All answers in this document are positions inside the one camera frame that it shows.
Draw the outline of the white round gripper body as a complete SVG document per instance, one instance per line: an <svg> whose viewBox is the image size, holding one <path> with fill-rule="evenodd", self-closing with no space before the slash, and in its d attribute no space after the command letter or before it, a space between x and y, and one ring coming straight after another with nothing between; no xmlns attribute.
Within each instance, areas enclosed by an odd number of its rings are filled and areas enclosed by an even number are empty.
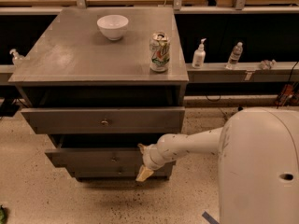
<svg viewBox="0 0 299 224"><path fill-rule="evenodd" d="M156 145L143 146L142 156L144 165L153 171L156 171L165 165L165 159Z"/></svg>

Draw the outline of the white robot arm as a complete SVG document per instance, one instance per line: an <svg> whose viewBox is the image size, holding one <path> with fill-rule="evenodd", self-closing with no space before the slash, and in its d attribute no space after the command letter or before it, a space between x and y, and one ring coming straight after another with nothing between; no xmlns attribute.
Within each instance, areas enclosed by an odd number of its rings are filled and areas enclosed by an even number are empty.
<svg viewBox="0 0 299 224"><path fill-rule="evenodd" d="M221 128L139 148L139 182L188 154L217 153L220 224L299 224L298 111L247 108Z"/></svg>

